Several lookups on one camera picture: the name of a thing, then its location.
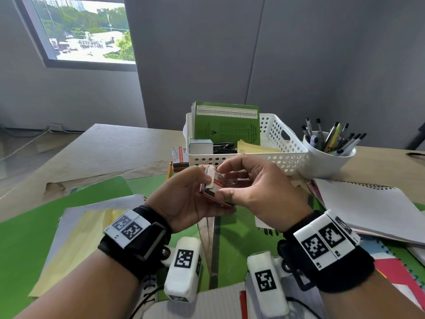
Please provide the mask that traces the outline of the window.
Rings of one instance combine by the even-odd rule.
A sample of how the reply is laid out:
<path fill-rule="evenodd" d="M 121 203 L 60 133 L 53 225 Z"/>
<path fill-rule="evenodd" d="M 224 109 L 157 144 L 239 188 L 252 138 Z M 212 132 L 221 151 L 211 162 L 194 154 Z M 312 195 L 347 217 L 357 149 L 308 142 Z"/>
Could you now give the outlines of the window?
<path fill-rule="evenodd" d="M 12 0 L 47 68 L 136 72 L 124 0 Z"/>

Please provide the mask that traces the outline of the person's left hand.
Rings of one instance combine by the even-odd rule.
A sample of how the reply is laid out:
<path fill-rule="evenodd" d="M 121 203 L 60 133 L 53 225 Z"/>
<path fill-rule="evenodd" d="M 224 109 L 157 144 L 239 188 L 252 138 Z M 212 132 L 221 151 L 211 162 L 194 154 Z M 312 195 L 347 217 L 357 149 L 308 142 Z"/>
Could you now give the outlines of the person's left hand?
<path fill-rule="evenodd" d="M 197 224 L 204 218 L 231 215 L 236 208 L 224 208 L 202 197 L 198 191 L 182 187 L 182 171 L 166 180 L 145 201 L 178 233 Z"/>

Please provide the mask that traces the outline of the white marker block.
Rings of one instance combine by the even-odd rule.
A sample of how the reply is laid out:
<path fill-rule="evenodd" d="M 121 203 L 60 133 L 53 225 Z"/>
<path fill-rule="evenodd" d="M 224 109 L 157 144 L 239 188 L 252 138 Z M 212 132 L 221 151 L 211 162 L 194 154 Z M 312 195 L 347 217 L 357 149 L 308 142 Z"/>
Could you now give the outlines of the white marker block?
<path fill-rule="evenodd" d="M 127 210 L 108 225 L 103 234 L 112 239 L 120 248 L 125 249 L 137 236 L 151 226 L 151 222 L 134 210 Z"/>
<path fill-rule="evenodd" d="M 361 241 L 360 236 L 330 209 L 293 235 L 319 271 L 348 255 Z"/>

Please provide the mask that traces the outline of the green mat with black stripe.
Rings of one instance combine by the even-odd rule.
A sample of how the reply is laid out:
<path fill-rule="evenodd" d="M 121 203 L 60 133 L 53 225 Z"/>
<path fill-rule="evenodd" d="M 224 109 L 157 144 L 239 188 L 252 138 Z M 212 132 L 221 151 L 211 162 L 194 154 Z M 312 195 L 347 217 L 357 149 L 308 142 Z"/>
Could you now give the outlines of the green mat with black stripe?
<path fill-rule="evenodd" d="M 201 239 L 204 244 L 198 292 L 241 283 L 247 274 L 247 257 L 263 251 L 277 256 L 277 244 L 284 239 L 276 230 L 257 227 L 254 215 L 243 207 L 173 234 L 169 246 L 175 247 L 184 236 Z"/>

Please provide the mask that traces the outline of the white cup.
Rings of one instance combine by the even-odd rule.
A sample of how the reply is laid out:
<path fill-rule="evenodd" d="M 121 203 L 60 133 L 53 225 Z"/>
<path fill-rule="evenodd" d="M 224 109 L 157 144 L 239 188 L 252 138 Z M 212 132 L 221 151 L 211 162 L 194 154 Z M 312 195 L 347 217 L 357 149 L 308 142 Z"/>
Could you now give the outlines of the white cup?
<path fill-rule="evenodd" d="M 303 145 L 308 150 L 303 161 L 297 167 L 300 176 L 306 179 L 328 179 L 338 172 L 352 157 L 356 155 L 356 147 L 352 148 L 349 155 L 337 156 L 324 153 L 312 147 L 303 137 Z"/>

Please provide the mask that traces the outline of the green notebook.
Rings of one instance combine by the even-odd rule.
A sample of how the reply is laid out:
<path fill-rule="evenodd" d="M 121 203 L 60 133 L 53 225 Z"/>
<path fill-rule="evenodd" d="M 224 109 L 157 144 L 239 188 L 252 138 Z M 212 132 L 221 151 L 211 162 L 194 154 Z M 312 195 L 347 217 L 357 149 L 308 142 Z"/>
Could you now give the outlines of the green notebook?
<path fill-rule="evenodd" d="M 244 140 L 261 143 L 260 110 L 258 106 L 195 101 L 191 107 L 190 139 L 209 139 L 213 143 Z"/>

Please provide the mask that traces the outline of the black binder clips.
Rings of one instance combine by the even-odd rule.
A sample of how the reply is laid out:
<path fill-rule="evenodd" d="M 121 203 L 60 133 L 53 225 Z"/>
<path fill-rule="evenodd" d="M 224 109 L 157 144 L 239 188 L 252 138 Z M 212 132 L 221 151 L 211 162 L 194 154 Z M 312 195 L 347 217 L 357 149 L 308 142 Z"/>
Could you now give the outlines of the black binder clips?
<path fill-rule="evenodd" d="M 220 142 L 213 143 L 213 154 L 237 154 L 238 151 L 235 149 L 234 142 Z"/>

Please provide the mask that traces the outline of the yellow sticky note pad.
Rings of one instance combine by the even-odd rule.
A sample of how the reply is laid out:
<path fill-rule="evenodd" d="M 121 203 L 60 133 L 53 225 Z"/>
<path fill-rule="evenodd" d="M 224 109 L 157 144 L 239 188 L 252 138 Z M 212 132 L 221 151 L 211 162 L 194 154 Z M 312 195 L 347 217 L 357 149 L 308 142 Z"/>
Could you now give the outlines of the yellow sticky note pad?
<path fill-rule="evenodd" d="M 261 145 L 255 145 L 245 142 L 244 140 L 239 140 L 237 143 L 237 152 L 239 154 L 268 154 L 268 153 L 280 153 L 281 150 L 270 148 Z"/>

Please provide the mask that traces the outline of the pink notebook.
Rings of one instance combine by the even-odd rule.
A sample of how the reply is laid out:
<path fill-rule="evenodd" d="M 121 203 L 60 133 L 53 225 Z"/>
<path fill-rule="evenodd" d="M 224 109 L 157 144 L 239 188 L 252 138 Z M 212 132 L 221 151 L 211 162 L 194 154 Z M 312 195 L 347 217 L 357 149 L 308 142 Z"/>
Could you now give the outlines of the pink notebook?
<path fill-rule="evenodd" d="M 375 260 L 376 269 L 402 294 L 425 312 L 425 273 L 423 267 L 405 251 L 394 254 L 375 237 L 360 235 L 361 247 Z"/>

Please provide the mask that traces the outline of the bunch of pens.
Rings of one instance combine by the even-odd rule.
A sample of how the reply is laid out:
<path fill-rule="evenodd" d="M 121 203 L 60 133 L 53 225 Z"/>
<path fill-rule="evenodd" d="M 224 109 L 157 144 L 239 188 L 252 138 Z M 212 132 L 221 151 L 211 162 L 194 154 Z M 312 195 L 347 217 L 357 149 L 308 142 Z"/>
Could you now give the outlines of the bunch of pens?
<path fill-rule="evenodd" d="M 303 144 L 314 153 L 321 152 L 329 156 L 350 157 L 355 154 L 357 145 L 367 136 L 367 133 L 348 133 L 349 123 L 335 122 L 326 132 L 322 129 L 321 119 L 315 120 L 317 129 L 313 129 L 311 118 L 305 119 L 303 125 Z"/>

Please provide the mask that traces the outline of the yellow paper sheet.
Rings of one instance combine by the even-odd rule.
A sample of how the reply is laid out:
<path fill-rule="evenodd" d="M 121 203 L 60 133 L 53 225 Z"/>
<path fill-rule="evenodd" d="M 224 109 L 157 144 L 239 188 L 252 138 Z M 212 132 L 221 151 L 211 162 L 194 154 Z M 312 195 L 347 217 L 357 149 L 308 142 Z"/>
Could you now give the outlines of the yellow paper sheet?
<path fill-rule="evenodd" d="M 43 295 L 90 256 L 103 238 L 103 230 L 125 211 L 108 208 L 84 212 L 66 242 L 47 265 L 29 297 L 38 298 Z"/>

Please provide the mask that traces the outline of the white paper sheet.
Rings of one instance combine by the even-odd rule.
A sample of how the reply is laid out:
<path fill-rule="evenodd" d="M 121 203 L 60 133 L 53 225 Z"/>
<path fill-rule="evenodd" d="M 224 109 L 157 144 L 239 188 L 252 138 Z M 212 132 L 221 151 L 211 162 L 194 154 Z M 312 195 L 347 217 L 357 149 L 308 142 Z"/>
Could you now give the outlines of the white paper sheet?
<path fill-rule="evenodd" d="M 120 208 L 128 210 L 143 205 L 145 200 L 146 197 L 144 195 L 134 194 L 130 196 L 124 196 L 93 204 L 65 209 L 63 215 L 58 221 L 56 233 L 41 273 L 44 273 L 49 263 L 56 256 L 57 252 L 63 246 L 63 244 L 65 244 L 65 242 L 71 235 L 72 230 L 77 226 L 80 218 L 82 218 L 83 214 L 86 211 L 96 210 L 97 212 L 100 212 L 101 210 L 105 210 L 108 208 Z"/>

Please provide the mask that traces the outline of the white perforated plastic basket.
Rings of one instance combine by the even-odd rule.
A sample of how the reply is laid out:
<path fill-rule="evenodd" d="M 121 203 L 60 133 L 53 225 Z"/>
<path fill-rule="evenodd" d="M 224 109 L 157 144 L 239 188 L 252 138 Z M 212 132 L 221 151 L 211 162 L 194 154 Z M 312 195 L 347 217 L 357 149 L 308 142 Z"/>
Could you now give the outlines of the white perforated plastic basket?
<path fill-rule="evenodd" d="M 284 124 L 278 116 L 271 113 L 260 113 L 260 145 L 278 149 L 278 152 L 253 153 L 253 156 L 275 163 L 288 176 L 297 173 L 297 168 L 304 160 L 308 150 L 295 133 Z M 202 154 L 194 155 L 189 152 L 189 142 L 193 137 L 192 113 L 186 114 L 183 136 L 188 154 L 189 166 L 213 165 L 220 166 L 226 160 L 237 154 Z"/>

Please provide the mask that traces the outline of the white spiral notebook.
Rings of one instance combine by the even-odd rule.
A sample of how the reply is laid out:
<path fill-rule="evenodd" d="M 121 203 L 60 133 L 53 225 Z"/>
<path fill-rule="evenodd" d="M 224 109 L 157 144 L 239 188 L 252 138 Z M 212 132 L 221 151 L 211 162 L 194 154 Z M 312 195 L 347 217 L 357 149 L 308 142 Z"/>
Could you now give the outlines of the white spiral notebook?
<path fill-rule="evenodd" d="M 312 179 L 311 192 L 353 230 L 425 245 L 425 213 L 396 187 Z"/>

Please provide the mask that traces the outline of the small grey box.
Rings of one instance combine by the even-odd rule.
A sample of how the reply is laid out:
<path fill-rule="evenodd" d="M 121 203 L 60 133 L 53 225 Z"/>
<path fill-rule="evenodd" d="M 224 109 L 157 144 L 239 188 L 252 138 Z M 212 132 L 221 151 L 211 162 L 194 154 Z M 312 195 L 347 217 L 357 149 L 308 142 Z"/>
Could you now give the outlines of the small grey box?
<path fill-rule="evenodd" d="M 212 155 L 214 154 L 214 144 L 211 139 L 191 139 L 189 140 L 189 154 L 191 155 Z"/>

